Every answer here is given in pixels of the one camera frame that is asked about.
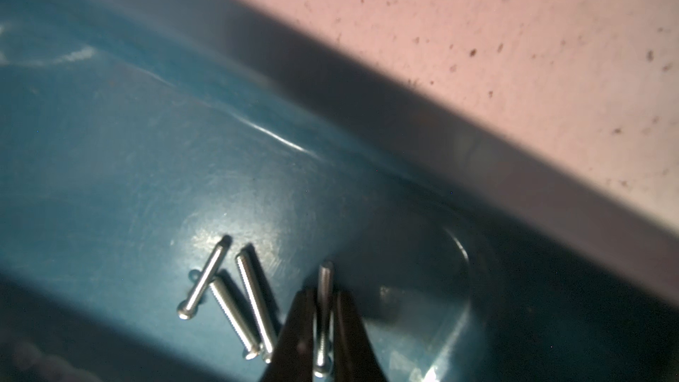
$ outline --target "blue plastic container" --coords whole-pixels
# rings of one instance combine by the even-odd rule
[[[669,360],[671,307],[105,6],[0,0],[0,91],[11,377],[256,381],[211,298],[176,316],[223,235],[235,287],[253,245],[279,324],[332,259],[390,381],[641,380]]]

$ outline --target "silver screw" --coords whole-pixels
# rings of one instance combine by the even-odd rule
[[[330,360],[330,312],[333,297],[333,263],[325,261],[318,268],[318,293],[316,296],[316,354],[314,375],[326,377],[332,369]]]
[[[192,282],[196,281],[199,276],[200,272],[198,270],[191,270],[189,272],[189,279],[191,279]],[[259,337],[250,327],[250,323],[243,316],[238,304],[236,304],[236,300],[233,299],[233,295],[231,295],[220,276],[215,276],[212,280],[210,283],[210,290],[222,311],[224,311],[224,314],[229,319],[229,323],[231,323],[231,326],[233,326],[233,329],[236,331],[236,335],[238,335],[238,338],[240,338],[245,346],[243,358],[245,360],[252,360],[257,357],[262,348],[259,343]]]
[[[253,268],[248,250],[243,249],[236,255],[236,264],[240,271],[240,277],[243,279],[245,292],[248,295],[250,306],[255,315],[257,329],[259,330],[259,335],[261,336],[262,344],[264,346],[262,358],[268,364],[271,362],[271,355],[273,354],[274,346],[276,345],[276,331],[271,322],[271,315],[266,307],[264,296],[261,293],[261,287],[257,280],[257,276],[255,275],[255,269]]]
[[[226,237],[216,243],[215,248],[210,254],[210,258],[208,258],[208,262],[205,263],[205,267],[203,267],[203,270],[200,273],[198,281],[193,285],[189,297],[185,301],[180,302],[179,306],[176,308],[176,313],[179,315],[180,319],[188,320],[196,314],[198,303],[203,297],[203,293],[205,293],[205,290],[208,288],[208,284],[215,277],[215,273],[219,268],[221,261],[224,259],[228,248],[229,242]]]

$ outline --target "screw head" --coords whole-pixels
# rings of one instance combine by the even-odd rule
[[[186,310],[186,301],[182,301],[176,308],[176,314],[182,320],[189,320],[196,314],[196,310],[192,311]]]
[[[264,360],[265,363],[269,364],[271,363],[271,356],[274,355],[273,353],[263,351],[261,353],[261,359]]]
[[[326,377],[327,375],[330,375],[330,370],[332,370],[332,368],[333,368],[332,361],[330,361],[330,358],[326,358],[325,363],[323,363],[322,366],[314,364],[314,376]]]
[[[253,358],[255,358],[259,355],[262,348],[263,348],[262,344],[253,345],[251,349],[244,348],[243,349],[243,358],[245,360],[252,360]]]

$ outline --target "plier jaw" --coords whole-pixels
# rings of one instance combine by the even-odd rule
[[[386,382],[351,294],[335,293],[332,310],[334,381]],[[311,382],[316,311],[316,293],[312,289],[295,295],[271,364],[260,382]]]

